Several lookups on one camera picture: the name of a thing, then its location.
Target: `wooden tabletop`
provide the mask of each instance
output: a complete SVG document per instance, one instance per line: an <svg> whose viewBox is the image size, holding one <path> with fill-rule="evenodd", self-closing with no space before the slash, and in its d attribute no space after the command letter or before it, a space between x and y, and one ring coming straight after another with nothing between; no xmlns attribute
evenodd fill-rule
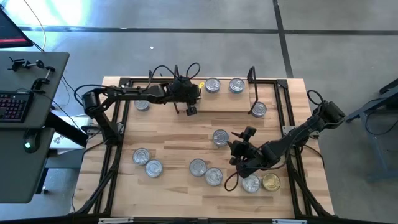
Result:
<svg viewBox="0 0 398 224"><path fill-rule="evenodd" d="M104 77L103 85L118 85L120 77ZM289 93L296 125L306 121L311 115L304 80L288 79ZM254 102L254 86L249 85L249 98ZM151 105L149 111L140 112L130 104L126 132L116 183L112 216L129 217L213 217L213 218L293 218L292 199L285 167L278 170L257 171L261 179L264 174L273 172L281 181L276 192L260 188L249 194L241 187L227 192L224 181L235 172L229 165L229 147L217 148L211 137L215 130L240 133L246 126L254 126L257 133L251 138L255 146L281 138L280 126L275 102L274 87L268 84L258 85L259 101L267 106L263 118L255 118L246 112L199 112L194 116L177 114L173 104ZM283 91L282 104L285 105ZM233 101L214 103L214 107ZM124 103L121 103L121 120ZM111 118L113 108L107 110ZM237 139L232 134L230 140ZM102 141L101 136L91 139L88 147ZM309 140L309 146L319 151L316 140ZM147 148L153 159L163 163L163 174L158 178L148 177L144 167L132 161L134 150ZM86 153L75 190L74 204L79 209L90 197L98 185L103 163L105 146L99 146ZM223 172L223 184L212 187L204 177L190 174L189 163L196 158L203 159L208 167L220 168ZM333 213L330 194L326 182L322 160L314 152L304 148L302 153L307 184L324 209ZM228 183L232 187L233 177ZM103 206L108 189L105 189ZM301 191L298 190L300 208L304 212Z"/></svg>

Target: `computer screen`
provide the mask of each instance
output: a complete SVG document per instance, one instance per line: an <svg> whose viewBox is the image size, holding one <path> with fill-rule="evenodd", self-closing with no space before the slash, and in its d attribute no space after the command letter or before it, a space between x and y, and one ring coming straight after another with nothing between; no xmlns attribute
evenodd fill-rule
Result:
<svg viewBox="0 0 398 224"><path fill-rule="evenodd" d="M33 43L18 26L0 9L0 48L31 47Z"/></svg>

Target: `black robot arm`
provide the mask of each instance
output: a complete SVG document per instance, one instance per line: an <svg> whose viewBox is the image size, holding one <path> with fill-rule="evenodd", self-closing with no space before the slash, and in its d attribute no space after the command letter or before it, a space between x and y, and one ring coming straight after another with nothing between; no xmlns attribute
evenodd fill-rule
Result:
<svg viewBox="0 0 398 224"><path fill-rule="evenodd" d="M323 101L305 123L291 130L280 140L266 142L258 148L249 143L256 129L247 127L241 134L233 133L243 138L243 141L235 140L228 143L233 156L229 163L236 166L236 171L243 178L258 169L267 170L277 164L283 155L287 155L292 146L303 146L312 132L337 128L344 117L345 114L334 102Z"/></svg>
<svg viewBox="0 0 398 224"><path fill-rule="evenodd" d="M106 95L102 103L100 94ZM116 123L111 122L105 111L118 100L147 100L155 104L186 103L187 115L197 113L195 104L200 99L201 90L192 84L190 78L178 76L170 83L161 83L147 88L104 86L95 88L82 96L85 113L95 119L102 132L106 145L117 145L121 135Z"/></svg>

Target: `concrete floor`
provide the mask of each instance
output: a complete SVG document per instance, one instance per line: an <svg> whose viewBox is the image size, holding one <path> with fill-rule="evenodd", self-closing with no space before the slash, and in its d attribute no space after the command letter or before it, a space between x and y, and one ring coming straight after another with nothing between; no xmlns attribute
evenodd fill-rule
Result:
<svg viewBox="0 0 398 224"><path fill-rule="evenodd" d="M29 2L45 25L277 28L272 0ZM279 6L285 29L398 30L394 0L279 0ZM37 25L20 1L8 1L6 11L19 25ZM41 32L26 34L42 45ZM398 77L397 35L286 35L286 40L294 77L347 114ZM278 34L48 32L46 50L70 52L65 76L71 86L101 83L105 75L146 75L159 64L177 63L184 70L192 62L201 63L200 75L207 77L243 77L251 65L258 77L286 77ZM56 102L67 102L61 97L65 91L60 85ZM63 108L70 115L83 113L72 99ZM322 132L320 147L337 215L398 223L398 182L366 181L376 165L358 121ZM26 205L0 205L0 220L68 213L77 176L76 170L51 170L45 183L50 194L35 195Z"/></svg>

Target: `tin can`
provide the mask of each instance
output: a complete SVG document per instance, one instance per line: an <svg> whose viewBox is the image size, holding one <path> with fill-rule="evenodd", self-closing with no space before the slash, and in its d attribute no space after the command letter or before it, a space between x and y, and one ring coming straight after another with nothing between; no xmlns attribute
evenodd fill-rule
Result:
<svg viewBox="0 0 398 224"><path fill-rule="evenodd" d="M244 82L242 79L240 78L233 78L230 82L229 82L229 90L231 91L231 93L241 93L243 92L244 89Z"/></svg>
<svg viewBox="0 0 398 224"><path fill-rule="evenodd" d="M280 187L280 179L275 174L266 174L262 178L262 185L269 191L276 191Z"/></svg>
<svg viewBox="0 0 398 224"><path fill-rule="evenodd" d="M206 182L211 186L219 186L223 181L223 173L219 168L210 168L206 171Z"/></svg>
<svg viewBox="0 0 398 224"><path fill-rule="evenodd" d="M136 106L139 111L147 111L149 110L150 103L146 100L135 100L134 106Z"/></svg>
<svg viewBox="0 0 398 224"><path fill-rule="evenodd" d="M192 160L189 164L189 171L191 171L191 174L195 177L201 177L205 175L207 171L206 162L203 159Z"/></svg>
<svg viewBox="0 0 398 224"><path fill-rule="evenodd" d="M150 160L150 152L147 149L139 148L132 155L135 164L143 166Z"/></svg>
<svg viewBox="0 0 398 224"><path fill-rule="evenodd" d="M154 159L145 166L145 173L149 177L158 177L163 173L163 165L160 161Z"/></svg>
<svg viewBox="0 0 398 224"><path fill-rule="evenodd" d="M260 179L256 175L250 174L249 177L242 180L242 186L248 193L254 193L260 189Z"/></svg>
<svg viewBox="0 0 398 224"><path fill-rule="evenodd" d="M257 102L254 105L253 110L251 111L251 114L257 118L261 118L262 116L264 116L267 112L267 107L264 103L261 102Z"/></svg>
<svg viewBox="0 0 398 224"><path fill-rule="evenodd" d="M213 142L217 147L226 146L228 140L229 136L225 130L219 129L213 133Z"/></svg>
<svg viewBox="0 0 398 224"><path fill-rule="evenodd" d="M217 93L220 90L221 83L217 78L209 78L206 80L205 86L208 93Z"/></svg>

